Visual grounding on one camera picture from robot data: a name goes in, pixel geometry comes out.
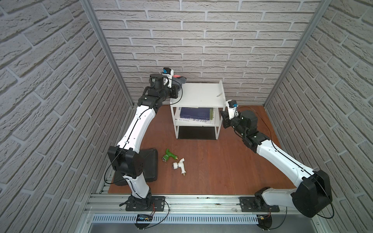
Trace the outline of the dark blue book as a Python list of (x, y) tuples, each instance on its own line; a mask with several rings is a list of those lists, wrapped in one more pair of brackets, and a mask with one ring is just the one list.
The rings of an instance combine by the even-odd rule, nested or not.
[(180, 118), (210, 120), (212, 117), (212, 108), (188, 108), (182, 107)]

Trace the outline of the grey and pink cloth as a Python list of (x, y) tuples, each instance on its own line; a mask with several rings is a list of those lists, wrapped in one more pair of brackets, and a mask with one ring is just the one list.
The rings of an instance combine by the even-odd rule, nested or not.
[(180, 75), (174, 75), (174, 76), (173, 76), (173, 80), (174, 80), (175, 82), (178, 82), (180, 85), (183, 85), (183, 84), (186, 83), (187, 78), (184, 77), (184, 76), (180, 76)]

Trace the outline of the small green circuit board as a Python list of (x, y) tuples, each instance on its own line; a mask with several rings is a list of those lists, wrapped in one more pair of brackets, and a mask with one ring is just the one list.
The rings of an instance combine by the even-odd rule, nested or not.
[(136, 218), (136, 223), (140, 222), (152, 222), (153, 215), (147, 215), (147, 214), (138, 214)]

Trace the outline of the green toy drill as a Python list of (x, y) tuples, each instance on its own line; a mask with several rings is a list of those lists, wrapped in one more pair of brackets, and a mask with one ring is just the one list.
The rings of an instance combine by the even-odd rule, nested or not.
[(166, 149), (165, 154), (162, 156), (162, 161), (167, 162), (170, 158), (173, 158), (174, 160), (178, 160), (178, 156), (170, 152), (169, 149)]

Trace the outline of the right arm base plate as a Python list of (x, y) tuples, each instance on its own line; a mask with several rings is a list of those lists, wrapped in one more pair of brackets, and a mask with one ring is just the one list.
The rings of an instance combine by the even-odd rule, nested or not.
[(262, 197), (239, 197), (242, 212), (280, 212), (277, 205), (267, 205)]

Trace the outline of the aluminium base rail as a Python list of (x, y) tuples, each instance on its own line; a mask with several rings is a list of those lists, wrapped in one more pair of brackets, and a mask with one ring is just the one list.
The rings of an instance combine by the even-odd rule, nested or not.
[[(242, 212), (239, 195), (172, 195), (165, 197), (163, 212), (129, 212), (124, 204), (127, 194), (108, 194), (108, 186), (98, 194), (89, 196), (82, 216), (76, 227), (78, 233), (181, 233), (181, 232), (259, 232), (259, 233), (328, 233), (330, 229), (319, 216), (308, 218), (294, 208), (280, 207), (280, 212)], [(270, 215), (273, 223), (268, 231), (262, 231), (257, 224), (156, 224), (150, 223), (92, 223), (95, 214), (223, 214), (223, 215)]]

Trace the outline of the green book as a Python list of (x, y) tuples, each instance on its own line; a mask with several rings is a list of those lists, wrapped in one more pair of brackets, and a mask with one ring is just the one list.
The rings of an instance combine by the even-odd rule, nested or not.
[(212, 121), (215, 119), (215, 108), (210, 109), (210, 115), (209, 115), (209, 120)]

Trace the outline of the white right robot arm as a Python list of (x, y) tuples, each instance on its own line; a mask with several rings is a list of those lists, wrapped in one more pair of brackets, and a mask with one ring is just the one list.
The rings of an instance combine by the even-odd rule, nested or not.
[(224, 128), (233, 128), (247, 148), (273, 164), (295, 186), (293, 189), (262, 188), (255, 194), (257, 203), (295, 208), (306, 217), (314, 217), (333, 205), (329, 175), (297, 161), (258, 131), (254, 112), (229, 108), (220, 115)]

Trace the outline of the white toy drill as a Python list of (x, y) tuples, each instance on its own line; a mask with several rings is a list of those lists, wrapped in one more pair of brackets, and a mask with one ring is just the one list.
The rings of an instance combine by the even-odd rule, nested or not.
[(185, 170), (184, 161), (185, 161), (185, 159), (182, 158), (179, 162), (174, 162), (174, 163), (173, 163), (173, 169), (174, 169), (174, 170), (181, 169), (181, 174), (182, 174), (183, 176), (186, 175), (186, 170)]

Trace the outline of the white metal bookshelf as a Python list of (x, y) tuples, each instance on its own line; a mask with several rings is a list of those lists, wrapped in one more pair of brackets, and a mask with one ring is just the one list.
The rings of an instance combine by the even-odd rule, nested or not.
[[(225, 109), (225, 93), (222, 81), (218, 83), (185, 83), (182, 88), (179, 92), (179, 98), (171, 99), (170, 104), (176, 138), (217, 140), (222, 124), (220, 110)], [(220, 116), (219, 126), (177, 126), (174, 116), (179, 107), (217, 108)]]

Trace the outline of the aluminium corner post left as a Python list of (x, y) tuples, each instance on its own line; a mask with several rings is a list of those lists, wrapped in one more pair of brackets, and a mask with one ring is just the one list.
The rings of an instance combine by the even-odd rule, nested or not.
[(111, 66), (113, 73), (115, 75), (116, 80), (119, 83), (119, 86), (125, 96), (126, 101), (128, 102), (129, 106), (131, 108), (134, 108), (134, 102), (131, 98), (130, 92), (125, 84), (125, 81), (121, 75), (121, 72), (119, 70), (118, 64), (114, 58), (113, 52), (111, 51), (110, 45), (107, 41), (107, 38), (104, 34), (104, 31), (101, 27), (100, 21), (95, 13), (95, 10), (89, 0), (81, 0), (81, 4), (83, 6), (83, 9), (87, 15), (88, 20), (90, 21), (90, 24), (96, 34), (96, 37), (102, 46), (102, 49), (106, 55), (106, 58), (109, 62), (109, 65)]

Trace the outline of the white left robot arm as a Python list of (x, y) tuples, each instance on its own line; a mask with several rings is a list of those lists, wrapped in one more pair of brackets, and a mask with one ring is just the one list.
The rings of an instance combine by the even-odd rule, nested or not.
[(131, 188), (130, 198), (133, 203), (148, 207), (152, 196), (143, 174), (145, 159), (139, 155), (145, 133), (163, 102), (166, 99), (177, 99), (186, 81), (183, 76), (151, 74), (150, 85), (138, 100), (136, 114), (127, 132), (116, 146), (110, 146), (107, 151), (110, 166), (122, 175), (122, 179)]

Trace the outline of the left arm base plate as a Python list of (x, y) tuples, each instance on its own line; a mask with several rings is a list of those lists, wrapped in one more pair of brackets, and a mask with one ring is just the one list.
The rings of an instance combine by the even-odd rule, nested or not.
[(164, 196), (151, 196), (150, 198), (138, 199), (130, 196), (124, 203), (125, 210), (129, 212), (163, 212), (165, 206)]

